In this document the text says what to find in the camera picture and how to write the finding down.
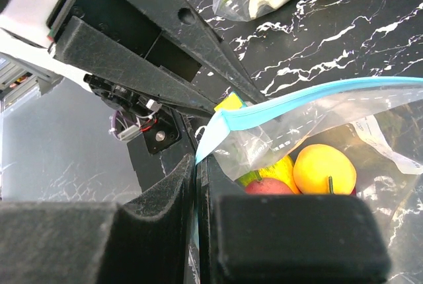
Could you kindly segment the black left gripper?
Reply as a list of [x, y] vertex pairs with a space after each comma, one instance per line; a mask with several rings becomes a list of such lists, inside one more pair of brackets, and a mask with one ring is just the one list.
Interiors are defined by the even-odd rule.
[[192, 84], [202, 65], [251, 102], [266, 100], [186, 0], [59, 0], [46, 24], [59, 60], [179, 112], [213, 114], [214, 101]]

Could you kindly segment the orange green mango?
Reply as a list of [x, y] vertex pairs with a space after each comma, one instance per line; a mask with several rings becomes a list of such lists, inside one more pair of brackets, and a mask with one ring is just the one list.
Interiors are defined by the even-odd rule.
[[263, 178], [275, 178], [287, 184], [293, 191], [293, 194], [301, 194], [301, 191], [296, 186], [293, 179], [293, 166], [294, 162], [292, 158], [287, 155], [272, 166], [261, 168], [259, 170], [251, 171], [242, 175], [236, 179], [236, 183], [238, 183], [241, 187], [244, 187], [245, 191], [245, 188], [255, 180], [261, 180]]

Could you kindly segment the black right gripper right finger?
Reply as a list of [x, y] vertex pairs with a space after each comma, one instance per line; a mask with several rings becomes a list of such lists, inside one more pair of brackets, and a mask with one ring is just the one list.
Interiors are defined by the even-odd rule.
[[208, 157], [197, 165], [202, 283], [385, 283], [369, 207], [351, 195], [249, 195]]

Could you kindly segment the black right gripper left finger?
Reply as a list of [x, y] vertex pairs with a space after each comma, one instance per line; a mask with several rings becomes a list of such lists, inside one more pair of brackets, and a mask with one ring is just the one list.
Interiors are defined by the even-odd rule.
[[194, 157], [131, 202], [2, 202], [2, 283], [182, 283]]

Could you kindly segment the small yellow orange fruit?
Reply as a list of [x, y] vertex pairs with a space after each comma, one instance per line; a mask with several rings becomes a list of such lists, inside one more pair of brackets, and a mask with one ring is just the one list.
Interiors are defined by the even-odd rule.
[[293, 179], [303, 194], [328, 194], [332, 179], [335, 194], [350, 195], [356, 186], [356, 169], [350, 159], [329, 145], [303, 148], [293, 167]]

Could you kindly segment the clear bag blue zipper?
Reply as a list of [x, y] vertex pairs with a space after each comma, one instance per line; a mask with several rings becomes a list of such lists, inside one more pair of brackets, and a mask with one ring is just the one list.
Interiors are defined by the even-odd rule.
[[[385, 283], [421, 283], [422, 79], [346, 79], [219, 111], [199, 142], [196, 163], [213, 157], [236, 183], [287, 155], [295, 164], [313, 144], [338, 149], [354, 165], [350, 195], [369, 207], [391, 259]], [[345, 195], [328, 182], [328, 194], [284, 195]]]

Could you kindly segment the brown passion fruit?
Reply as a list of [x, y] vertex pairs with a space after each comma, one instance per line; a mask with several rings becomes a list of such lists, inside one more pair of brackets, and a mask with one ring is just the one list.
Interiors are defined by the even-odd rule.
[[246, 188], [246, 193], [252, 195], [266, 194], [266, 195], [284, 195], [293, 194], [293, 191], [284, 182], [275, 178], [263, 178], [251, 182]]

